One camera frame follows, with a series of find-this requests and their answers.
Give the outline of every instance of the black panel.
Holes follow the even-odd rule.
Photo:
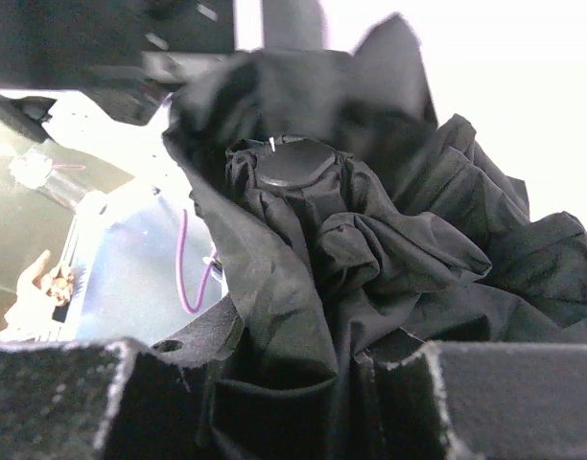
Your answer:
[[[262,14],[266,48],[323,49],[324,17],[318,0],[264,0]]]
[[[171,52],[234,51],[232,0],[174,3],[155,19],[146,0],[0,0],[0,88],[104,86],[96,71],[101,80],[137,78],[142,52],[159,51],[149,33]]]

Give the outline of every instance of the black foam block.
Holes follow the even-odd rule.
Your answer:
[[[401,329],[373,343],[353,358],[351,367],[351,436],[353,458],[387,459],[387,439],[381,419],[377,368],[411,356],[423,341]]]
[[[133,340],[0,344],[0,458],[197,458],[205,373]]]
[[[429,342],[374,364],[387,458],[587,459],[587,345]]]

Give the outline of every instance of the finger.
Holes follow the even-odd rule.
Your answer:
[[[25,270],[21,273],[18,277],[18,285],[28,285],[32,284],[38,276],[40,276],[48,261],[51,259],[51,251],[46,250],[44,251],[33,264],[29,265]]]

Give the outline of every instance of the black fabric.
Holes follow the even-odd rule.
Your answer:
[[[214,384],[214,455],[350,458],[362,422],[350,402],[364,399],[351,393],[364,387],[351,386],[351,359],[400,328],[420,339],[587,341],[587,326],[574,329],[587,321],[580,223],[531,223],[524,184],[489,160],[466,120],[436,129],[404,21],[377,31],[364,59],[239,54],[173,97],[164,142],[248,336]],[[373,73],[397,74],[398,59],[408,72]],[[390,85],[402,98],[381,96]],[[414,98],[401,91],[420,87]],[[333,160],[310,183],[258,180],[267,161],[288,168],[287,145]]]

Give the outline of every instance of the black plastic part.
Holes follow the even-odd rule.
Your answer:
[[[48,111],[56,101],[57,100],[52,98],[28,96],[22,99],[11,100],[11,103],[32,120],[44,123],[52,118]]]
[[[177,362],[205,362],[226,347],[228,341],[236,343],[241,326],[236,308],[226,296],[197,320],[155,343],[153,348]]]
[[[52,319],[53,321],[58,321],[59,323],[64,323],[65,318],[67,318],[67,312],[70,310],[70,304],[67,304],[63,307],[58,307],[53,311]]]
[[[587,459],[587,345],[429,342],[374,367],[387,458]]]
[[[334,151],[320,142],[289,142],[277,145],[275,152],[258,157],[257,177],[272,187],[302,188],[316,182],[335,160]]]
[[[21,136],[38,144],[50,139],[48,132],[42,127],[42,120],[33,118],[35,115],[39,115],[42,109],[39,106],[34,106],[31,109],[32,111],[30,111],[32,116],[24,113],[24,109],[30,110],[28,107],[23,107],[23,104],[20,102],[7,99],[0,95],[1,123]]]

